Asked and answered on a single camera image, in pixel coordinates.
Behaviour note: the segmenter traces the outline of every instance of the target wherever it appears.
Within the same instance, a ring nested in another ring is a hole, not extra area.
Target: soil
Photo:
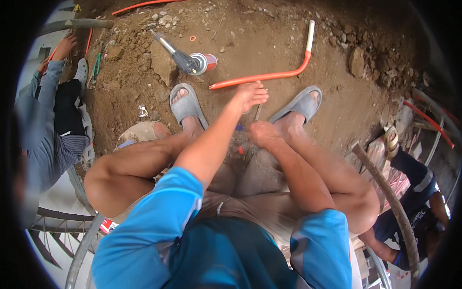
[[[381,134],[381,126],[393,120],[398,112],[400,99],[410,97],[411,85],[418,81],[422,75],[419,71],[426,64],[422,58],[426,47],[418,39],[421,32],[417,29],[417,19],[401,4],[391,5],[397,9],[389,15],[389,10],[367,1],[352,6],[342,1],[328,4],[188,0],[111,15],[134,2],[87,0],[81,4],[79,18],[106,16],[115,22],[110,30],[94,30],[85,56],[92,68],[98,53],[107,54],[102,60],[96,87],[85,91],[97,157],[111,152],[118,137],[140,121],[161,121],[172,133],[181,131],[168,101],[170,89],[177,83],[193,86],[205,118],[212,123],[233,96],[235,87],[209,90],[209,85],[298,68],[307,42],[306,23],[313,19],[316,28],[308,67],[298,76],[263,82],[270,99],[264,104],[260,119],[268,120],[299,91],[316,85],[322,90],[322,105],[305,130],[320,144],[357,165],[348,145],[356,140],[366,144]],[[166,28],[153,21],[155,13],[162,17],[161,11],[172,18],[177,16],[179,23],[170,23]],[[163,66],[168,67],[170,59],[167,53],[160,59],[158,55],[152,57],[159,44],[152,33],[142,30],[153,22],[157,25],[150,28],[163,33],[181,51],[215,55],[217,67],[201,76],[184,75],[176,70],[171,82],[162,80],[151,67],[152,61],[164,61]],[[86,39],[88,30],[80,34],[79,39]],[[193,42],[190,41],[192,35],[196,36]],[[350,73],[348,60],[356,47],[364,51],[365,66],[363,74],[355,77]],[[140,106],[146,108],[147,117],[139,116]],[[254,120],[256,110],[254,107],[240,120],[244,129]],[[246,154],[237,153],[239,145],[245,152],[250,147],[245,130],[236,131],[228,154],[228,161],[245,165],[248,159],[242,162]]]

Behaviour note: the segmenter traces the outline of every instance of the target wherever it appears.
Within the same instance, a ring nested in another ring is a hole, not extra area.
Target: gray long-sleeve shirt
[[[86,135],[59,136],[55,132],[55,96],[64,61],[50,61],[47,73],[42,77],[38,102],[45,114],[44,136],[40,143],[28,150],[31,167],[39,169],[40,192],[50,189],[70,166],[80,161],[84,149],[90,144]],[[34,97],[39,85],[40,73],[36,71],[27,93],[20,97]]]

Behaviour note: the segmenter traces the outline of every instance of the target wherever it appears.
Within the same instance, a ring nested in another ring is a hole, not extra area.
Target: hand
[[[369,230],[359,235],[358,238],[361,241],[363,241],[366,245],[369,245],[373,240],[375,240],[374,227],[371,227]]]
[[[252,106],[265,103],[268,97],[268,91],[263,89],[261,81],[256,81],[239,85],[233,100],[238,103],[238,106],[242,109],[242,113],[245,113]]]
[[[37,70],[40,71],[40,73],[42,73],[42,71],[45,69],[45,67],[48,65],[48,62],[50,61],[50,58],[47,57],[45,58],[41,63],[40,65],[38,66]]]
[[[273,124],[257,121],[249,126],[249,139],[259,148],[267,149],[269,144],[282,140]]]
[[[73,33],[69,33],[59,42],[56,47],[55,54],[53,55],[53,61],[61,61],[71,52],[71,50],[77,46],[77,37]]]

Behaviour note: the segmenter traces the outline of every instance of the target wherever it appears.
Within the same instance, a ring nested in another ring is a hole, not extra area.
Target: person
[[[84,92],[87,63],[81,59],[74,79],[61,83],[64,58],[77,46],[74,34],[68,34],[34,72],[31,83],[20,93],[14,110],[21,130],[22,156],[30,170],[37,170],[40,192],[50,189],[70,166],[78,163],[90,145],[80,105]]]
[[[399,146],[394,126],[387,130],[384,140],[391,166],[406,174],[411,183],[400,203],[413,228],[420,262],[427,257],[431,261],[449,222],[443,196],[435,189],[436,179],[433,172]],[[426,205],[427,201],[430,201],[430,207]],[[405,271],[410,270],[406,244],[391,210],[381,214],[374,226],[360,235],[359,239],[382,260]],[[400,250],[384,244],[387,239],[397,243]]]
[[[97,288],[351,288],[348,230],[372,226],[379,203],[366,179],[304,131],[321,104],[319,88],[304,89],[272,123],[249,127],[290,192],[211,191],[240,117],[267,99],[259,81],[239,85],[209,127],[193,88],[178,84],[170,107],[183,132],[130,140],[95,162],[84,179],[88,200],[120,223],[94,256]]]

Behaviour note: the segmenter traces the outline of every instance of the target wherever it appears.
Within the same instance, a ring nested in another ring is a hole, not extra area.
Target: gray pipe
[[[85,255],[87,254],[91,242],[98,233],[99,226],[101,226],[103,221],[104,216],[98,213],[98,215],[96,215],[96,217],[93,219],[93,222],[91,223],[88,230],[85,232],[84,237],[82,238],[82,241],[80,242],[80,245],[74,254],[71,266],[69,267],[66,285],[64,286],[65,289],[74,289],[75,282],[77,281],[77,276],[79,275],[80,267],[82,266]]]

